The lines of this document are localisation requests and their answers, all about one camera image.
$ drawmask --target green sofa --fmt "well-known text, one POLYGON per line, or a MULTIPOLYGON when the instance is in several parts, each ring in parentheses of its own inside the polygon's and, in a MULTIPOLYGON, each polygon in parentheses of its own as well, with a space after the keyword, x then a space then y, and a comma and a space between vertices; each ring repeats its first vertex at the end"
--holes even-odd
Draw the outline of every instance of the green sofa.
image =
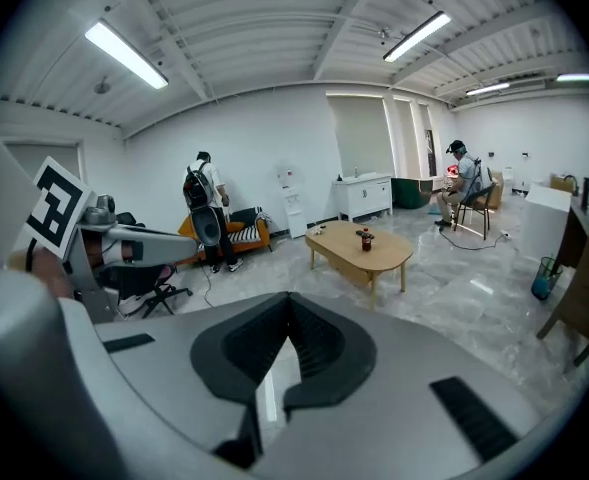
POLYGON ((392 178, 392 202, 399 208, 421 208, 430 202, 433 180, 392 178))

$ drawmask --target glossy gray floor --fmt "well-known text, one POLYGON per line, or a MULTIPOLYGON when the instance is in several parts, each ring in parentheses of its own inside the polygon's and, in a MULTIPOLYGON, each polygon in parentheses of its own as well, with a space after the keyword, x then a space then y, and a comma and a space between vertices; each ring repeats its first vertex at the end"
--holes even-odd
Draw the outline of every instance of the glossy gray floor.
MULTIPOLYGON (((399 290, 398 271, 379 278, 377 311, 426 325, 485 361, 511 379, 544 417, 567 403, 585 383, 589 360, 580 368, 571 360, 585 345, 575 333, 557 324, 544 340, 536 332, 562 296, 571 272, 564 272, 552 296, 544 303, 530 293, 538 263, 518 254, 520 213, 524 205, 518 196, 506 196, 495 212, 487 241, 474 231, 482 231, 482 217, 475 214, 456 232, 444 234, 464 247, 491 246, 502 231, 495 248, 481 251, 454 247, 439 235, 428 207, 394 211, 369 223, 409 239, 415 246, 407 268, 407 291, 399 290)), ((211 290, 207 299, 213 305, 281 290, 344 297, 368 311, 369 291, 355 286, 318 258, 310 270, 310 252, 303 238, 280 238, 267 249, 243 256, 245 264, 235 273, 226 269, 207 274, 211 290)), ((178 312, 208 308, 204 295, 208 281, 199 267, 178 274, 194 296, 176 301, 178 312)), ((300 381, 296 354, 290 343, 279 357, 258 391, 259 414, 266 444, 285 426, 280 401, 285 390, 300 381)))

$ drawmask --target trash can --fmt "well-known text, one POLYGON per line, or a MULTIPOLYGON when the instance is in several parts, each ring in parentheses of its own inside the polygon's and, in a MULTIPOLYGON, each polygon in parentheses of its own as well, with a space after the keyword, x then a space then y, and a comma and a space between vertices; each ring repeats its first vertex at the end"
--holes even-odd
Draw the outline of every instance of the trash can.
POLYGON ((560 265, 556 272, 554 271, 554 258, 548 258, 547 256, 542 258, 536 278, 532 283, 532 295, 538 300, 547 299, 562 273, 563 267, 560 265))

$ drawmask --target khaki pants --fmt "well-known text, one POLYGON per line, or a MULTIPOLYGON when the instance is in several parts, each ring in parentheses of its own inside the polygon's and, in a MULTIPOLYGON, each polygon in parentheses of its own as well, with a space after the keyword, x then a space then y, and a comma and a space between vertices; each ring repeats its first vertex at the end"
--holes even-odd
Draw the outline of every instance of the khaki pants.
POLYGON ((450 209, 448 205, 452 205, 452 211, 456 213, 458 204, 463 200, 463 194, 456 192, 449 194, 447 192, 441 192, 436 196, 436 202, 438 203, 438 209, 441 210, 441 215, 445 222, 452 222, 452 216, 450 215, 450 209))

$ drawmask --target black backpack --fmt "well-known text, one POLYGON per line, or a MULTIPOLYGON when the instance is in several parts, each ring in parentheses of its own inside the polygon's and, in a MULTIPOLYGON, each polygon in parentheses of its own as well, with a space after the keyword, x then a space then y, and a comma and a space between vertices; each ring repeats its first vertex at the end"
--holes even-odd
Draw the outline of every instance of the black backpack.
POLYGON ((183 195, 190 210, 196 210, 208 206, 214 199, 214 190, 203 174, 203 167, 208 162, 203 162, 198 170, 193 171, 187 167, 187 176, 183 183, 183 195))

